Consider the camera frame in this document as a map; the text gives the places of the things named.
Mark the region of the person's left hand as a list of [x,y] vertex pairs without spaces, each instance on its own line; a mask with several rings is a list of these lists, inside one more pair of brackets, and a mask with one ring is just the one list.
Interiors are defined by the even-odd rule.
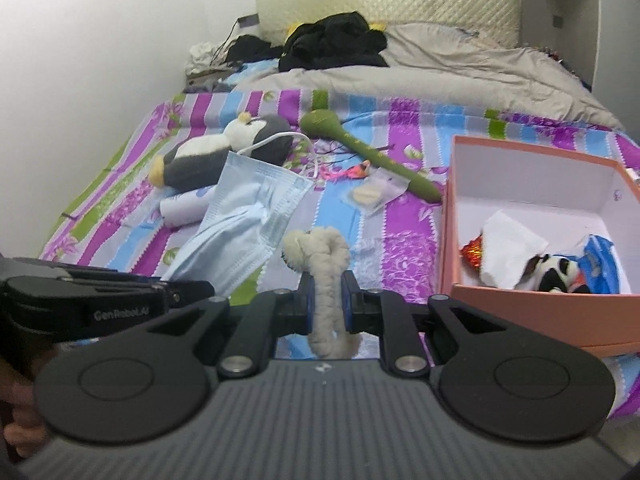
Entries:
[[40,352],[32,359],[30,372],[21,374],[6,360],[1,361],[1,402],[11,408],[11,421],[2,422],[4,442],[21,458],[29,458],[49,441],[46,425],[36,407],[34,379],[58,350]]

